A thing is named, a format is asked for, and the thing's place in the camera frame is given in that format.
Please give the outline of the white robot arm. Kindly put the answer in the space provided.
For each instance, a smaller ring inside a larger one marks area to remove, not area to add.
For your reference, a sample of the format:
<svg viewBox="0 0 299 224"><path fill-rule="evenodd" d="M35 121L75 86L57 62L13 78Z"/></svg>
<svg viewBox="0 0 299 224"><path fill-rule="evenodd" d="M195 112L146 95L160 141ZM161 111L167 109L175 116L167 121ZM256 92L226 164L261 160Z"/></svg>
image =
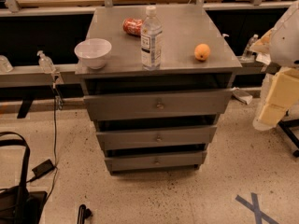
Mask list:
<svg viewBox="0 0 299 224"><path fill-rule="evenodd" d="M250 48L268 54L280 70L263 80L261 101L253 127L259 131L275 128L287 110L299 100L299 1L293 2L273 28Z"/></svg>

